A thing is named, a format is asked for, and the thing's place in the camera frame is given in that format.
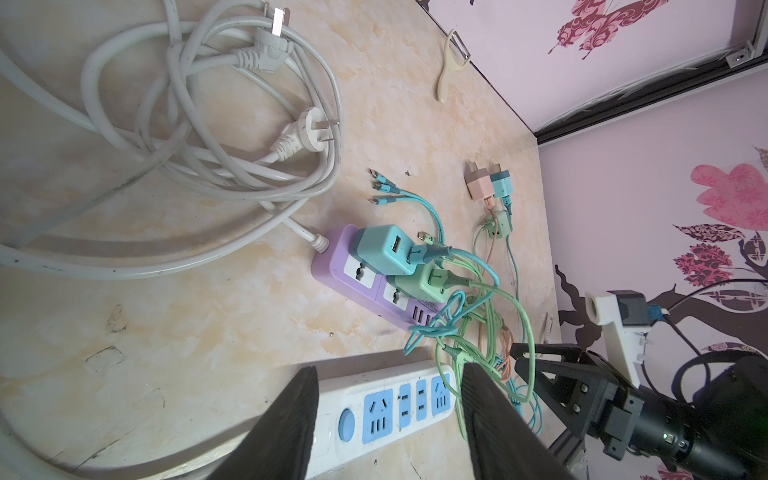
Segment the light green charger plug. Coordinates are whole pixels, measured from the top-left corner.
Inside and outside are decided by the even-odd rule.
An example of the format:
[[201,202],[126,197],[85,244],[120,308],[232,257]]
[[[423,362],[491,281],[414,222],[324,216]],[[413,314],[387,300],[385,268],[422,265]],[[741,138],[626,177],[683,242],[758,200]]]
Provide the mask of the light green charger plug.
[[512,232],[511,215],[505,209],[491,211],[480,229],[491,238],[507,239]]
[[439,268],[435,263],[419,265],[413,274],[393,276],[391,281],[406,295],[437,304],[446,303],[454,287],[468,286],[469,282],[469,278],[459,276],[451,270]]

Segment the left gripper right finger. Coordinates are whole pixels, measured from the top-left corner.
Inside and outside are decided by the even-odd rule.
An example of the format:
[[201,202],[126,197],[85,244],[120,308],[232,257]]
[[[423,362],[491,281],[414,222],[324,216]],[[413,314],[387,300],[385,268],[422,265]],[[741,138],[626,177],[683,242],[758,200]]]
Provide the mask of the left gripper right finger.
[[461,405],[476,479],[570,479],[476,363],[463,367]]

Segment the pink charger plug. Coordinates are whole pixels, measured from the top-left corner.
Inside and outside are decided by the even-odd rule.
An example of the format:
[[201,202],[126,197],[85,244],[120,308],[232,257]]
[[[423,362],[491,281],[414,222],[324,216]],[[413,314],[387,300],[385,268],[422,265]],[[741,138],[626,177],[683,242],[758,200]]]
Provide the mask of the pink charger plug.
[[467,162],[464,181],[473,201],[487,201],[494,197],[495,190],[487,168],[480,168],[475,162]]

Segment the beige vegetable peeler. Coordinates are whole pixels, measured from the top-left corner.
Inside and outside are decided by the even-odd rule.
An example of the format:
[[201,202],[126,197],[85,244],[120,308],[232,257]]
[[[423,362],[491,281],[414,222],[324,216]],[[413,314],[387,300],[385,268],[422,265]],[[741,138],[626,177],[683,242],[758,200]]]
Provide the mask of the beige vegetable peeler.
[[450,76],[466,68],[471,61],[471,53],[460,34],[452,29],[446,36],[443,47],[443,64],[436,84],[436,99],[445,103],[448,98]]

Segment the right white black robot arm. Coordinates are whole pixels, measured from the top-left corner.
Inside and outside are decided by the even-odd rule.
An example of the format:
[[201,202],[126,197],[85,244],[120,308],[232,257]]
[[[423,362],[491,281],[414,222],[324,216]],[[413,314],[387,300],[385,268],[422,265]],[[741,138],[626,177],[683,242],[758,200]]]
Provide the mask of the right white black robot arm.
[[523,343],[510,355],[576,437],[600,440],[620,461],[628,453],[656,457],[696,479],[767,476],[767,360],[749,351],[703,354],[684,364],[667,397],[635,387],[599,354],[575,345]]

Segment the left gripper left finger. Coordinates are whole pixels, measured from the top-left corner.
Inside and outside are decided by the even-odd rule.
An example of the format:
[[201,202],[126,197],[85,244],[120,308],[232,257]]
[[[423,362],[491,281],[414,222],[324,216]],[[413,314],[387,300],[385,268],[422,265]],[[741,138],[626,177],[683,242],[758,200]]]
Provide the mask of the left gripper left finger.
[[319,380],[300,369],[211,479],[304,479],[314,442]]

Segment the white blue power strip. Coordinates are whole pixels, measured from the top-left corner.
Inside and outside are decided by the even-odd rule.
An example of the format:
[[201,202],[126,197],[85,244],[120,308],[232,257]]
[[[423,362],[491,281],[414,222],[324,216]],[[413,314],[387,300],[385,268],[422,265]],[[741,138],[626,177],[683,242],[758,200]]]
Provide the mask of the white blue power strip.
[[456,376],[425,361],[319,382],[314,478],[448,418]]

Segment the purple power strip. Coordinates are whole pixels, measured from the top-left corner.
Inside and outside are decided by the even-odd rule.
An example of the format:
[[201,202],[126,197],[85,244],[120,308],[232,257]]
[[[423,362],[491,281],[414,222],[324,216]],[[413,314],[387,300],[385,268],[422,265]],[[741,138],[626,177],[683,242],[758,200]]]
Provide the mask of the purple power strip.
[[414,325],[426,325],[443,304],[422,301],[401,291],[389,278],[375,273],[356,259],[351,245],[358,233],[355,225],[328,230],[329,246],[316,253],[312,276],[323,285],[365,308],[392,325],[407,331]]

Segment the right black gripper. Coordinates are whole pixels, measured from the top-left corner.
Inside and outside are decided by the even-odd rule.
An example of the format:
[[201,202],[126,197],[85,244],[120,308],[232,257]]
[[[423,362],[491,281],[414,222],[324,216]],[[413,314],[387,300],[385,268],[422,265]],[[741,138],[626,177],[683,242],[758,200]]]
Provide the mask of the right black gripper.
[[696,479],[748,479],[747,461],[715,436],[694,409],[612,382],[596,354],[569,344],[515,343],[515,371],[575,436],[603,443],[615,460],[627,454],[656,457]]

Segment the dark teal charger plug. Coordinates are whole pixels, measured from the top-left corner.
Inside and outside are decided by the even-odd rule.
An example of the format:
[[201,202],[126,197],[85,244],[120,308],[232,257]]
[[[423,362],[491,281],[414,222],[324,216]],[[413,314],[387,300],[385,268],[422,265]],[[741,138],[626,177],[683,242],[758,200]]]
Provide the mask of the dark teal charger plug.
[[490,180],[494,191],[494,198],[499,200],[502,206],[511,211],[511,195],[513,185],[510,172],[503,170],[500,164],[493,164],[490,169]]

